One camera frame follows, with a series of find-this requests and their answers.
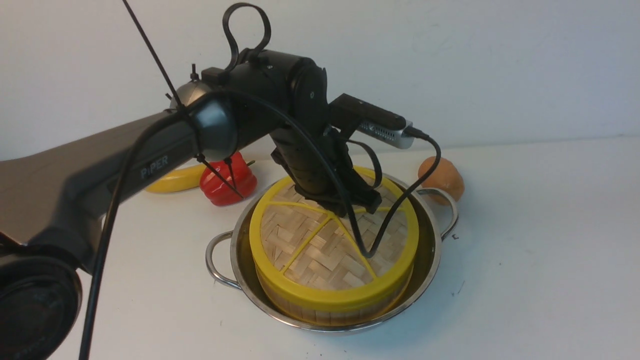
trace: white table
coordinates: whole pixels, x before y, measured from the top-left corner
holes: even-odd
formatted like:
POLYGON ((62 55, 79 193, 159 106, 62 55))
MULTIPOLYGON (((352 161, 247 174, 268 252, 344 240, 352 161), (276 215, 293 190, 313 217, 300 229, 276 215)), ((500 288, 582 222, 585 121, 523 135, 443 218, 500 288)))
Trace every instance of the white table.
MULTIPOLYGON (((380 160, 409 182, 430 155, 380 160)), ((280 324, 214 283, 205 247, 233 228, 246 203, 216 208, 198 189, 133 197, 116 221, 92 359, 638 359, 640 138, 444 156, 467 186, 458 239, 444 242, 418 302, 352 336, 280 324)), ((261 187, 285 174, 270 161, 252 169, 261 187)), ((448 221, 445 208, 436 212, 448 221)), ((214 260, 232 274, 228 244, 214 260)), ((90 277, 81 278, 87 293, 90 277)), ((83 319, 84 308, 51 359, 77 357, 83 319)))

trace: pot handle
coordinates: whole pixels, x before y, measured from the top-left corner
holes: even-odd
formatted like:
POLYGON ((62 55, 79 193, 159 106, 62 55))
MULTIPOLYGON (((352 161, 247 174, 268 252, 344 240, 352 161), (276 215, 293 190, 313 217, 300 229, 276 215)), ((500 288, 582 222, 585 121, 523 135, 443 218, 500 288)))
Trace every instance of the pot handle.
POLYGON ((430 193, 434 193, 436 195, 440 195, 444 197, 449 202, 449 207, 451 208, 451 222, 449 222, 449 225, 447 226, 447 228, 444 229, 442 233, 440 233, 440 237, 443 240, 445 240, 445 238, 449 234, 451 234, 451 231, 453 231, 453 229, 456 228, 456 225, 458 225, 458 219, 460 218, 460 215, 458 214, 458 206, 456 205, 456 201, 446 191, 438 188, 424 188, 424 189, 416 190, 416 192, 418 193, 418 195, 428 195, 430 193))
POLYGON ((240 284, 237 281, 229 279, 228 277, 222 275, 219 271, 216 270, 216 267, 213 265, 213 259, 211 258, 211 256, 213 255, 213 248, 215 248, 216 245, 222 242, 223 240, 231 239, 233 234, 234 234, 233 231, 227 231, 226 233, 222 233, 216 236, 215 238, 211 239, 211 241, 207 245, 207 250, 205 251, 204 257, 207 263, 207 269, 211 274, 211 276, 213 276, 216 280, 222 283, 222 285, 226 285, 233 289, 241 290, 240 284))

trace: bamboo steamer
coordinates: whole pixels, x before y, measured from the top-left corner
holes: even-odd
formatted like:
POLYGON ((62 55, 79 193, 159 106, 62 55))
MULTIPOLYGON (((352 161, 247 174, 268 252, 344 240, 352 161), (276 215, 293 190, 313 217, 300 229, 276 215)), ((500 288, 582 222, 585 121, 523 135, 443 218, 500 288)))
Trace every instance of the bamboo steamer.
MULTIPOLYGON (((356 170, 373 183, 373 171, 356 170)), ((354 207, 367 247, 402 194, 386 178, 377 191, 383 198, 377 212, 354 207)), ((265 294, 288 316, 318 325, 361 323, 393 306, 412 274, 418 240, 417 215, 406 200, 375 256, 365 259, 349 221, 297 194, 290 177, 262 196, 249 226, 251 252, 265 294)))

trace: yellow rim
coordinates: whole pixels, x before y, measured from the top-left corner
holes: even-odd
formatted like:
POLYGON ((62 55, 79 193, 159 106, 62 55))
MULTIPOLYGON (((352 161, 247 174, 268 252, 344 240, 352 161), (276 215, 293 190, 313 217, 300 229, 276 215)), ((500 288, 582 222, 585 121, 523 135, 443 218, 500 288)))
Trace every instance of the yellow rim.
MULTIPOLYGON (((374 172, 367 168, 355 167, 355 169, 366 176, 374 177, 374 172)), ((270 199, 274 197, 282 188, 292 183, 290 177, 285 177, 275 183, 258 201, 249 226, 249 240, 253 254, 253 260, 258 271, 262 274, 267 285, 274 291, 277 291, 285 300, 309 309, 318 311, 349 311, 361 309, 373 305, 391 295, 398 286, 403 283, 406 276, 410 273, 413 266, 413 259, 418 247, 418 218, 411 202, 407 199, 402 203, 399 211, 405 213, 407 221, 407 238, 404 250, 395 265, 384 275, 373 277, 373 281, 364 286, 348 289, 348 290, 319 290, 308 288, 306 286, 295 283, 284 276, 284 273, 273 266, 267 257, 262 246, 262 236, 260 233, 262 217, 269 205, 272 205, 270 199)), ((391 180, 382 179, 382 185, 388 188, 396 197, 402 195, 400 190, 391 180)), ((355 243, 352 236, 345 232, 353 245, 355 243)), ((304 247, 308 242, 303 241, 300 248, 304 247)))

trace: red bell pepper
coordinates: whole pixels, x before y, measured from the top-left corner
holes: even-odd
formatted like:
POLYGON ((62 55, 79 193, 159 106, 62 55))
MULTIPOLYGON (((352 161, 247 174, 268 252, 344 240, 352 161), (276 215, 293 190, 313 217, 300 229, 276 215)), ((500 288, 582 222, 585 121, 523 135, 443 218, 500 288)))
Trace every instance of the red bell pepper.
MULTIPOLYGON (((234 182, 231 178, 231 173, 224 161, 210 162, 210 164, 233 186, 234 182)), ((233 169, 234 179, 236 180, 236 189, 243 197, 247 198, 258 185, 258 179, 244 162, 240 152, 236 152, 231 156, 231 169, 233 169)), ((200 177, 200 189, 207 199, 216 206, 231 205, 242 200, 238 194, 225 185, 225 183, 208 168, 204 170, 200 177)))

